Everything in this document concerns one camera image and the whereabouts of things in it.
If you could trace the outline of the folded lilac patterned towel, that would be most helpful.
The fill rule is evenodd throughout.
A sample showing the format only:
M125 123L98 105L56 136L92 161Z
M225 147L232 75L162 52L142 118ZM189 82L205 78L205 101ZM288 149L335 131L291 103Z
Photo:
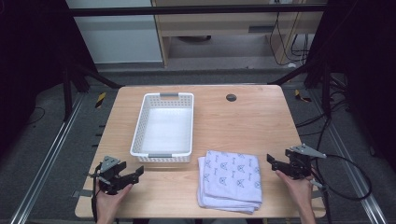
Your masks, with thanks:
M246 214L261 207L261 168L256 156L208 150L198 165L200 207Z

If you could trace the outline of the yellow black hazard tape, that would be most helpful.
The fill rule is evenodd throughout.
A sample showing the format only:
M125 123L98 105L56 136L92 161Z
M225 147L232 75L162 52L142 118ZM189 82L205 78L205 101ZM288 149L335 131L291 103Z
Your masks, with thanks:
M295 96L295 98L296 98L297 100L300 100L300 101L303 101L303 102L307 102L307 103L312 102L311 98L309 98L309 97L303 97L303 96L301 95L301 93L300 93L299 90L294 90L294 96Z
M106 92L101 92L99 94L99 96L98 96L98 99L97 99L94 107L95 108L100 108L102 103L103 103L103 101L104 101L104 99L105 99L105 97L106 97Z

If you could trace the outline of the person's right hand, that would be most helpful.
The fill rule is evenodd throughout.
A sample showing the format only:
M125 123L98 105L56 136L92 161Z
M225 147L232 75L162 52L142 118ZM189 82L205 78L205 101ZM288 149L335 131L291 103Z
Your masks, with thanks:
M312 176L303 179L292 179L281 171L276 171L277 176L286 184L290 197L297 205L299 214L307 215L313 212L312 208Z

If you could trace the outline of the black metal stand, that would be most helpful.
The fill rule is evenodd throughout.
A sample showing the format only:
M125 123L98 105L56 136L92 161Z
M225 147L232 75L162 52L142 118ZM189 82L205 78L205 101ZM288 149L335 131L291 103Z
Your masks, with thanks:
M331 68L322 60L312 60L304 65L294 69L285 76L269 82L269 85L283 85L287 81L299 76L302 73L307 73L304 85L307 88L315 87L321 82L321 108L324 114L329 117L331 115L330 105L330 81L331 81Z
M93 71L83 65L71 63L62 69L63 88L64 88L64 121L67 121L73 112L71 86L75 85L79 92L87 92L90 89L85 76L105 84L111 89L121 88L121 84L115 83L102 77L97 71Z

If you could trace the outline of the white cabinet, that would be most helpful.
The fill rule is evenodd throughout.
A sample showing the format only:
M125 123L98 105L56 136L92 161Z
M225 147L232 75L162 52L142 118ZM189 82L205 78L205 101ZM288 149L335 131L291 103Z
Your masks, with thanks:
M150 0L66 0L70 9L150 7ZM161 63L163 61L154 17L75 17L96 64Z

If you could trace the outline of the dark curtain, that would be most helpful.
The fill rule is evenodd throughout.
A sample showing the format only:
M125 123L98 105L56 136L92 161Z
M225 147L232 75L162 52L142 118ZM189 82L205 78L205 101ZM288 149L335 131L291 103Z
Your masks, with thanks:
M73 64L96 67L65 0L0 0L0 158L11 151L37 95L63 82L49 37Z
M324 66L346 75L375 152L396 173L396 0L327 0L308 60L318 61L308 85L317 84Z

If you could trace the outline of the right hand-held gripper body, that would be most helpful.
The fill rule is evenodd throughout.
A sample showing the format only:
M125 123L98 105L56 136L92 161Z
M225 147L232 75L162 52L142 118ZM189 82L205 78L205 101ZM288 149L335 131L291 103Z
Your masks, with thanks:
M312 159L327 158L326 154L321 153L306 144L290 147L289 149L295 153L296 159L289 162L290 173L286 175L293 179L302 179L311 175Z

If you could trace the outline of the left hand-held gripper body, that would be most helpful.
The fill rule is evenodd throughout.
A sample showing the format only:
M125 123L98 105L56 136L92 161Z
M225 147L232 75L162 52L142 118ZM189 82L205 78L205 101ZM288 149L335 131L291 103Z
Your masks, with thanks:
M109 195L116 195L129 184L137 184L138 181L127 181L125 175L115 175L115 166L121 163L119 159L104 156L103 160L90 175L94 180L99 180L99 188Z

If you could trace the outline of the black horizontal frame bar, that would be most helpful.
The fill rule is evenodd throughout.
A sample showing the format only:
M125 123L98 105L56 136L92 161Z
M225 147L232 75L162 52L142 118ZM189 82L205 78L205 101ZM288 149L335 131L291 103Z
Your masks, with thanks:
M189 15L221 13L267 13L267 12L317 12L325 11L326 4L280 4L280 5L219 5L174 7L111 7L73 8L66 14L73 17L90 16L143 16L143 15Z

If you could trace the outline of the aluminium floor rail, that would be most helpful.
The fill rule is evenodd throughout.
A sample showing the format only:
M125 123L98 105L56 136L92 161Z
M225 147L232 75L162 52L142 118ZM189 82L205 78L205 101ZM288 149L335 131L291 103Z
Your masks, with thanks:
M60 130L57 132L53 142L51 143L45 159L41 162L41 165L35 175L32 184L25 193L20 205L15 210L12 218L9 221L9 224L25 224L41 190L43 189L43 186L50 174L53 164L57 160L57 157L64 145L64 141L76 120L84 98L85 93L77 94L76 99L72 104L72 110L68 118L63 121Z
M312 102L317 108L323 120L323 126L320 131L316 149L319 149L322 142L322 135L328 133L333 145L333 154L327 153L327 158L334 157L337 161L343 164L346 176L350 182L353 190L353 196L342 195L340 192L337 195L341 198L352 202L361 203L367 217L371 224L389 224L385 215L382 212L375 196L373 195L373 184L369 176L362 170L362 168L354 162L344 142L341 139L339 132L336 130L335 125L332 124L332 119L327 117L321 108L321 97L318 91L308 91L311 96Z

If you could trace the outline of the white perforated plastic basket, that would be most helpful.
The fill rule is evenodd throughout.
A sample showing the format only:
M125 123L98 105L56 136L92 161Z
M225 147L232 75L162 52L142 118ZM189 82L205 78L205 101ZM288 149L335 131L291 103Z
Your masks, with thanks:
M140 162L190 162L193 121L192 93L146 93L130 154Z

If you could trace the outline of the person's left hand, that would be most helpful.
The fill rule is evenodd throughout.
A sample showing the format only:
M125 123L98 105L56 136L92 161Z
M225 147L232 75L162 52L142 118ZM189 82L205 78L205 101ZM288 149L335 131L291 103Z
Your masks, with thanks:
M97 218L100 221L105 221L107 219L112 220L117 214L121 202L126 198L133 185L127 185L116 195L109 195L104 193L102 190L100 190L99 183L96 183L95 186L96 190L94 196L96 197L95 207Z

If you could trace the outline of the light wooden desk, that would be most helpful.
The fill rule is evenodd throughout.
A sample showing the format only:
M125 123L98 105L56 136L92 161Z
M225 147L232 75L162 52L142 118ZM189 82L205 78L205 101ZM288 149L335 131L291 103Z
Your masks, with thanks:
M150 0L155 7L319 4L326 0ZM323 13L267 12L189 15L157 15L161 37L205 35L265 35L277 63L291 60L292 41L297 35L312 35Z

